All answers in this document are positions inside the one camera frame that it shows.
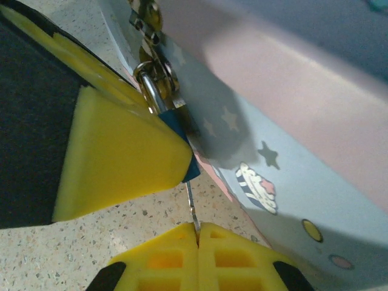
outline gray star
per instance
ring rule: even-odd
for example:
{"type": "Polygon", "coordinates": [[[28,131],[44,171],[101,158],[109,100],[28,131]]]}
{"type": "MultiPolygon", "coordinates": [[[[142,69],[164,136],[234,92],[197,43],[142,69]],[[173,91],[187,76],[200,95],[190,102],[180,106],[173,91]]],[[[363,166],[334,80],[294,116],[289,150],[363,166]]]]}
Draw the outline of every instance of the gray star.
{"type": "Polygon", "coordinates": [[[262,155],[266,159],[266,164],[268,167],[274,166],[278,170],[280,170],[280,167],[278,163],[276,162],[276,158],[278,157],[278,153],[274,150],[270,150],[267,146],[265,141],[261,142],[263,144],[263,148],[261,150],[258,150],[259,154],[262,155]]]}
{"type": "Polygon", "coordinates": [[[204,127],[207,129],[209,135],[214,136],[215,138],[217,137],[213,129],[213,124],[208,122],[205,118],[204,118],[204,127]]]}
{"type": "Polygon", "coordinates": [[[230,113],[226,106],[223,107],[224,114],[221,115],[221,118],[228,124],[230,130],[236,130],[239,132],[237,127],[237,114],[230,113]]]}
{"type": "Polygon", "coordinates": [[[174,55],[174,57],[177,58],[179,65],[182,66],[186,63],[186,60],[183,57],[182,49],[180,47],[178,47],[175,43],[173,45],[174,45],[173,55],[174,55]]]}

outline speckled floor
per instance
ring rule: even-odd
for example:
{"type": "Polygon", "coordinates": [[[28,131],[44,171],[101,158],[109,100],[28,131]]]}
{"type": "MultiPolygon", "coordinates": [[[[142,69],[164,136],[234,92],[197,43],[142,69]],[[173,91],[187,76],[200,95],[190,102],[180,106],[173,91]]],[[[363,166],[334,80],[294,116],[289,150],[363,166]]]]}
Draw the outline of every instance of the speckled floor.
{"type": "MultiPolygon", "coordinates": [[[[94,0],[22,2],[122,73],[94,0]]],[[[205,173],[192,186],[200,220],[265,244],[242,210],[205,173]]],[[[84,290],[112,256],[186,221],[190,221],[187,195],[184,186],[178,186],[66,223],[0,230],[0,290],[84,290]]]]}

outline yellow plastic block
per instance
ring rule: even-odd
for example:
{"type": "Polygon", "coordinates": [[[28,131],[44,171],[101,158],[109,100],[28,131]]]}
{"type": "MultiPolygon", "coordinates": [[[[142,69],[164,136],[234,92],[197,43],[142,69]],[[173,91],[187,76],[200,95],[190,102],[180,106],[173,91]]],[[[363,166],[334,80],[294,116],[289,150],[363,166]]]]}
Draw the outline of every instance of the yellow plastic block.
{"type": "Polygon", "coordinates": [[[273,263],[286,256],[212,223],[201,224],[199,291],[288,291],[273,263]]]}
{"type": "Polygon", "coordinates": [[[137,105],[80,91],[54,221],[178,185],[192,151],[157,116],[137,105]]]}
{"type": "Polygon", "coordinates": [[[127,267],[115,291],[198,290],[198,249],[191,223],[114,257],[127,267]]]}
{"type": "Polygon", "coordinates": [[[141,107],[147,108],[147,103],[139,92],[71,40],[59,33],[55,33],[54,38],[52,38],[27,17],[6,6],[0,5],[0,11],[20,30],[28,34],[29,37],[98,90],[112,95],[122,102],[128,104],[136,102],[141,107]]]}
{"type": "Polygon", "coordinates": [[[170,189],[186,175],[189,145],[139,92],[71,40],[46,34],[20,13],[0,12],[93,87],[79,89],[53,221],[65,221],[170,189]]]}
{"type": "Polygon", "coordinates": [[[128,85],[123,79],[119,78],[118,75],[113,73],[98,59],[92,56],[89,52],[85,51],[82,47],[78,46],[70,39],[66,38],[59,33],[54,33],[53,39],[68,52],[77,56],[86,65],[88,65],[95,73],[97,73],[102,79],[106,80],[110,85],[118,89],[123,95],[131,96],[132,99],[144,108],[148,108],[147,102],[144,97],[139,94],[135,88],[128,85]]]}
{"type": "Polygon", "coordinates": [[[117,262],[127,267],[115,291],[288,291],[273,263],[295,267],[286,256],[212,223],[202,223],[199,247],[194,225],[186,223],[110,264],[117,262]]]}

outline pink dot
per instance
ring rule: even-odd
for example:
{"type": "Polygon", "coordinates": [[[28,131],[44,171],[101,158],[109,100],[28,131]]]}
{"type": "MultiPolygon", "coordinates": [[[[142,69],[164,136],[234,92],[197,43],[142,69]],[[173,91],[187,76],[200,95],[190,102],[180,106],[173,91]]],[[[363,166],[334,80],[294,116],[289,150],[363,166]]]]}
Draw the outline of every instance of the pink dot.
{"type": "Polygon", "coordinates": [[[353,270],[354,266],[351,262],[349,262],[347,259],[343,258],[342,256],[338,255],[330,255],[329,260],[336,265],[339,268],[345,269],[345,270],[353,270]]]}

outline blue tab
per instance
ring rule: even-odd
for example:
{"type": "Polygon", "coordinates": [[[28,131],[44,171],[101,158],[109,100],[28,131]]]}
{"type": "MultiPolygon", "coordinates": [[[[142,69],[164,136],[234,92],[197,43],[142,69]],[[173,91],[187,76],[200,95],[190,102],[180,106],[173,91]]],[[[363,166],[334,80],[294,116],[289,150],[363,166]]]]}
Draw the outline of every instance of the blue tab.
{"type": "MultiPolygon", "coordinates": [[[[159,117],[161,120],[164,121],[174,132],[176,132],[185,142],[189,143],[189,140],[186,137],[186,134],[184,130],[182,129],[175,112],[173,110],[168,110],[166,112],[163,112],[159,114],[159,117]]],[[[198,163],[196,161],[196,158],[192,156],[192,160],[190,161],[189,168],[187,170],[186,176],[183,179],[183,183],[186,183],[187,181],[190,181],[191,179],[194,179],[199,176],[201,172],[199,171],[198,163]]]]}

